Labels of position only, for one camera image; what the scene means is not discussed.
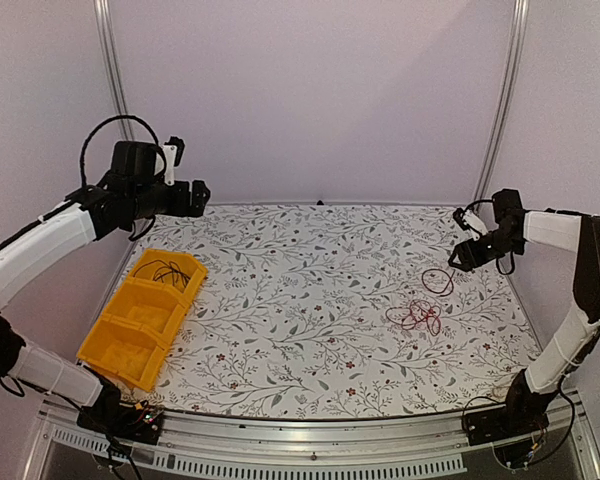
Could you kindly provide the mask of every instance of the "yellow storage tray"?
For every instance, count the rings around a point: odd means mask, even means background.
[[[78,358],[150,391],[207,269],[192,255],[148,249],[105,307]]]

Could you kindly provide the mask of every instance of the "red string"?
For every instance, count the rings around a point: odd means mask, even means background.
[[[426,300],[411,300],[404,307],[393,307],[386,312],[387,320],[398,325],[403,330],[427,329],[434,337],[440,333],[440,307],[431,305]]]
[[[436,290],[435,288],[433,288],[430,284],[427,285],[427,274],[431,274],[430,277],[431,278],[435,278],[435,273],[439,273],[442,274],[442,276],[447,277],[447,283],[445,283],[444,287],[442,288],[442,290]],[[453,293],[453,276],[456,274],[455,270],[453,271],[453,273],[451,273],[451,275],[449,275],[447,272],[445,272],[444,270],[440,269],[440,268],[430,268],[429,270],[425,270],[424,272],[422,272],[422,276],[421,276],[421,280],[422,280],[422,286],[424,288],[426,288],[427,290],[429,290],[431,293],[435,293],[436,295],[439,295],[441,297],[448,297],[449,295],[451,295]]]

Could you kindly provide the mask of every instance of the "floral pattern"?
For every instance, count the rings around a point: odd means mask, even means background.
[[[159,217],[125,273],[158,248],[190,252],[209,275],[154,391],[126,394],[171,409],[300,419],[443,412],[501,396],[538,346],[493,266],[447,266],[466,238],[452,211],[217,206],[198,219]],[[431,268],[453,274],[453,291]],[[439,333],[389,320],[390,308],[414,300],[439,316]]]

